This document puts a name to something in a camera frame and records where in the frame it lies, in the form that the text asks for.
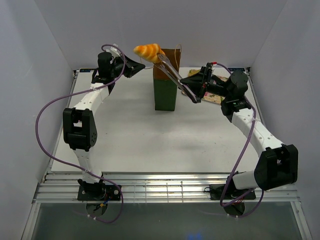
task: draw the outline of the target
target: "white tabletop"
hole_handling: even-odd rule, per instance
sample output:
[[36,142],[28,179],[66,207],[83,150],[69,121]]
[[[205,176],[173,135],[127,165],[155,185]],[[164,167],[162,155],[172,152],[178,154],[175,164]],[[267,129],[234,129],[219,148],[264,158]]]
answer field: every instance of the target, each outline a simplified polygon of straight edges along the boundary
[[[182,67],[186,77],[192,68]],[[194,104],[178,90],[175,111],[155,111],[153,70],[144,69],[132,78],[121,77],[94,119],[98,133],[93,159],[102,172],[130,173],[228,173],[234,166],[246,137],[223,116],[220,105]],[[228,76],[223,68],[214,74]],[[91,72],[78,74],[74,92],[86,90]],[[245,94],[255,106],[251,88]],[[73,96],[70,107],[83,95]],[[61,135],[55,156],[79,164]],[[238,167],[253,170],[258,162],[249,145]],[[54,162],[53,172],[78,172]]]

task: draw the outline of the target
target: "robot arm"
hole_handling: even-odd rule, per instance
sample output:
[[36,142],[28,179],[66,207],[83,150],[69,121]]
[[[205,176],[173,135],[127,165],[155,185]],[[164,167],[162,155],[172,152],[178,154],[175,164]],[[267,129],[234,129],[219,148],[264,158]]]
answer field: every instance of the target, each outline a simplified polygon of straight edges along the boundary
[[[100,87],[111,83],[118,77],[124,64],[123,75],[127,78],[131,78],[145,68],[145,65],[127,56],[123,62],[121,54],[114,47],[110,51],[100,53],[98,68],[92,74],[90,89],[93,91],[87,93],[73,108],[65,108],[63,111],[64,141],[74,151],[80,166],[97,176],[102,176],[102,172],[99,167],[95,166],[92,159],[93,148],[98,138],[94,115],[104,99],[111,94],[115,83],[107,87]],[[82,179],[78,182],[85,192],[91,193],[92,196],[100,195],[102,187],[99,179],[83,172]]]
[[[232,176],[232,184],[227,190],[230,194],[257,187],[269,190],[297,181],[298,150],[294,145],[283,144],[255,119],[254,110],[245,97],[248,90],[248,76],[245,73],[235,71],[224,82],[212,75],[212,66],[216,62],[210,62],[197,74],[182,78],[165,55],[159,53],[158,57],[162,62],[156,66],[167,74],[193,103],[200,103],[206,92],[224,97],[221,102],[223,115],[250,138],[250,143],[259,156],[258,163],[253,171]],[[255,121],[255,125],[250,134],[252,121]]]

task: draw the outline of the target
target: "wire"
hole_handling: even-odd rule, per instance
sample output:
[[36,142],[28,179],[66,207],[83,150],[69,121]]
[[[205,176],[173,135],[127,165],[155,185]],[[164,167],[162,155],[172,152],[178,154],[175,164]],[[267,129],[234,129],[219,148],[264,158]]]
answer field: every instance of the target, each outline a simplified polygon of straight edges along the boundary
[[244,198],[241,198],[240,200],[236,201],[235,203],[232,203],[232,205],[240,204],[244,201]]
[[146,69],[153,69],[153,68],[154,68],[154,66],[150,66],[150,67],[145,67],[144,69],[146,70]]
[[104,196],[106,196],[106,195],[107,195],[107,191],[104,190],[104,195],[103,195],[101,198],[95,198],[95,197],[93,197],[93,199],[94,199],[94,200],[101,200],[101,199],[103,199]]
[[59,163],[66,164],[66,165],[75,167],[75,168],[77,168],[77,169],[80,169],[80,170],[88,173],[89,175],[97,178],[97,179],[106,181],[106,182],[114,185],[114,186],[117,188],[117,190],[119,191],[119,193],[120,193],[120,195],[121,195],[121,207],[120,207],[120,211],[119,211],[118,215],[117,215],[113,220],[110,220],[110,221],[106,221],[106,220],[103,220],[103,219],[97,219],[97,220],[99,220],[99,221],[101,221],[101,222],[104,222],[104,223],[106,223],[106,224],[110,224],[110,223],[115,222],[115,221],[120,217],[120,215],[121,215],[121,213],[122,213],[122,210],[123,210],[123,207],[124,207],[124,196],[123,196],[123,193],[122,193],[122,191],[121,191],[121,188],[120,188],[115,182],[113,182],[113,181],[111,181],[111,180],[109,180],[109,179],[106,179],[106,178],[104,178],[104,177],[95,175],[94,173],[88,171],[87,169],[85,169],[85,168],[82,167],[82,166],[79,166],[79,165],[76,165],[76,164],[73,164],[73,163],[70,163],[70,162],[61,160],[61,159],[53,156],[51,153],[49,153],[49,152],[45,149],[45,147],[43,146],[43,144],[42,144],[42,142],[41,142],[41,140],[40,140],[40,137],[39,137],[39,121],[40,121],[40,117],[41,117],[42,113],[44,112],[44,110],[45,110],[47,107],[49,107],[51,104],[53,104],[53,103],[55,103],[55,102],[57,102],[57,101],[59,101],[59,100],[61,100],[61,99],[65,99],[65,98],[69,98],[69,97],[72,97],[72,96],[76,96],[76,95],[80,95],[80,94],[85,94],[85,93],[89,93],[89,92],[93,92],[93,91],[95,91],[95,90],[99,90],[99,89],[105,88],[105,87],[107,87],[107,86],[109,86],[109,85],[111,85],[111,84],[114,84],[114,83],[115,83],[116,81],[118,81],[119,78],[122,76],[122,74],[123,74],[124,71],[125,71],[125,67],[126,67],[126,64],[125,64],[125,63],[126,63],[125,54],[123,53],[123,51],[122,51],[120,48],[118,48],[118,47],[115,46],[115,45],[112,45],[112,44],[104,44],[104,45],[102,45],[102,46],[101,46],[101,49],[102,49],[102,51],[105,52],[104,47],[114,47],[114,48],[118,49],[118,50],[120,51],[120,53],[122,54],[121,57],[122,57],[122,59],[123,59],[123,63],[124,63],[124,64],[123,64],[123,67],[122,67],[122,70],[121,70],[120,75],[119,75],[117,78],[115,78],[112,82],[109,82],[109,83],[107,83],[107,84],[105,84],[105,85],[99,86],[99,87],[97,87],[97,88],[95,88],[95,89],[92,89],[92,88],[91,88],[91,89],[88,89],[88,90],[85,90],[85,91],[79,91],[79,92],[71,93],[71,94],[68,94],[68,95],[65,95],[65,96],[58,97],[58,98],[56,98],[56,99],[48,102],[48,103],[40,110],[38,116],[36,117],[36,120],[35,120],[35,137],[36,137],[36,141],[37,141],[37,143],[39,144],[41,150],[42,150],[47,156],[49,156],[50,158],[58,161]]
[[112,199],[112,197],[110,197],[108,200],[105,200],[104,202],[103,202],[103,205],[105,205],[107,202],[109,202],[110,200]]
[[177,54],[176,54],[176,51],[177,51],[177,48],[178,46],[180,46],[180,59],[181,59],[181,54],[182,54],[182,45],[181,43],[177,44],[174,48],[174,60],[175,60],[175,64],[176,64],[176,69],[178,70],[179,69],[179,66],[178,66],[178,61],[177,61]]
[[[230,214],[227,214],[227,216],[230,216],[230,217],[233,217],[233,218],[244,218],[244,217],[249,216],[250,214],[252,214],[260,206],[261,201],[264,198],[264,194],[265,194],[265,192],[262,190],[261,197],[260,197],[258,203],[249,212],[247,212],[247,213],[245,213],[243,215],[230,215]],[[207,214],[207,215],[226,216],[225,214],[222,214],[222,213],[206,212],[206,211],[200,211],[200,212],[203,213],[203,214]]]
[[[221,63],[218,63],[218,62],[212,62],[212,64],[216,64],[216,65],[218,65],[218,66],[221,66],[221,67],[223,67],[224,69],[226,69],[229,74],[232,74],[231,71],[230,71],[225,65],[223,65],[223,64],[221,64]],[[248,102],[248,104],[250,105],[250,107],[251,107],[252,110],[253,110],[253,120],[252,120],[252,124],[251,124],[251,128],[250,128],[250,131],[249,131],[247,140],[246,140],[246,142],[245,142],[245,144],[244,144],[244,146],[243,146],[243,149],[242,149],[242,151],[241,151],[241,153],[240,153],[237,161],[236,161],[235,164],[234,164],[234,167],[233,167],[233,169],[232,169],[229,177],[228,177],[227,180],[226,180],[225,186],[224,186],[223,191],[222,191],[222,194],[221,194],[220,206],[221,206],[221,207],[224,207],[224,208],[227,207],[227,206],[230,206],[230,205],[234,204],[235,202],[237,202],[237,201],[239,201],[239,200],[241,200],[242,198],[244,198],[246,195],[248,195],[250,192],[253,191],[253,189],[249,189],[249,190],[246,191],[244,194],[242,194],[241,196],[239,196],[239,197],[231,200],[230,202],[223,203],[223,200],[224,200],[224,198],[225,198],[225,196],[226,196],[226,192],[227,192],[227,189],[228,189],[229,184],[230,184],[230,182],[231,182],[231,179],[232,179],[233,175],[235,174],[236,169],[237,169],[237,167],[238,167],[238,165],[239,165],[239,163],[240,163],[243,155],[245,154],[245,151],[246,151],[246,149],[247,149],[247,147],[248,147],[248,145],[249,145],[249,143],[250,143],[250,140],[251,140],[251,137],[252,137],[254,128],[255,128],[255,123],[256,123],[256,120],[255,120],[255,119],[256,119],[256,116],[257,116],[257,110],[256,110],[256,108],[250,103],[250,101],[246,98],[246,96],[244,96],[244,98],[245,98],[245,100]],[[257,209],[257,207],[260,205],[263,196],[264,196],[264,191],[262,191],[261,198],[260,198],[260,200],[258,201],[258,203],[256,204],[256,206],[255,206],[250,212],[242,215],[241,217],[245,217],[245,216],[248,216],[248,215],[250,215],[251,213],[253,213],[253,212]]]
[[210,187],[208,187],[208,186],[205,187],[204,190],[203,190],[203,192],[204,192],[204,193],[210,193],[210,192],[211,192],[211,191],[210,191]]

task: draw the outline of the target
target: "white enclosure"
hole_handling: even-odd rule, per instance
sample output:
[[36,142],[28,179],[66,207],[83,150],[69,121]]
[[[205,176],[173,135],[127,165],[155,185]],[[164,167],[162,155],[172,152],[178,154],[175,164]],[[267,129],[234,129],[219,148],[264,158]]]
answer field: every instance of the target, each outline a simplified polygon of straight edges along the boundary
[[[182,67],[251,67],[266,126],[299,150],[296,185],[312,237],[320,239],[319,1],[4,0],[0,29],[2,239],[21,238],[49,163],[35,138],[39,110],[70,92],[72,70],[97,66],[105,43],[136,61],[136,45],[182,44]],[[40,119],[51,152],[66,103]]]

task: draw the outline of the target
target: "orange croissant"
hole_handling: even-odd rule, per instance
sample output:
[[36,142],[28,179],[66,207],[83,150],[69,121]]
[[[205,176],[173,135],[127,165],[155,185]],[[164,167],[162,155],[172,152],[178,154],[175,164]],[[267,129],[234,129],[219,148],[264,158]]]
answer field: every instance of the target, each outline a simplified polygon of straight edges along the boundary
[[164,51],[161,50],[161,47],[159,46],[159,44],[157,43],[147,44],[144,46],[136,46],[133,49],[133,52],[137,54],[139,57],[154,64],[161,62],[157,54],[165,54]]

